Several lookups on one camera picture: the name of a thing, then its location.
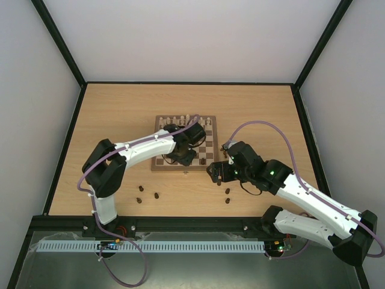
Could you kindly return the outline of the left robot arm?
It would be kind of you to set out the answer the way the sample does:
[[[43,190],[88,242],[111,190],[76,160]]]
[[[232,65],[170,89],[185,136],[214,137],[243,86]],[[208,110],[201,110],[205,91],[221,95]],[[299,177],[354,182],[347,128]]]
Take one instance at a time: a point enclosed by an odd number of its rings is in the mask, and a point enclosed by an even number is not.
[[[126,169],[157,156],[190,166],[197,155],[194,148],[206,138],[204,128],[196,121],[187,126],[176,124],[137,140],[112,143],[100,141],[82,167],[77,188],[88,193],[92,213],[102,225],[117,218],[114,194],[119,190]]]

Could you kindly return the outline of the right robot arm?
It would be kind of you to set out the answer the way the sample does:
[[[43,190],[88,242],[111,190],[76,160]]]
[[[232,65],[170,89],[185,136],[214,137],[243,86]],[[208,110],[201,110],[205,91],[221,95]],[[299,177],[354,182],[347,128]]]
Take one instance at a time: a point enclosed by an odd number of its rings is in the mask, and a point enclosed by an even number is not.
[[[227,154],[227,161],[208,165],[206,171],[212,182],[249,182],[259,191],[286,199],[310,214],[303,217],[271,205],[260,220],[266,234],[296,235],[331,249],[351,266],[363,264],[377,228],[374,213],[369,210],[361,213],[336,202],[303,181],[284,163],[264,161],[243,141],[232,143]]]

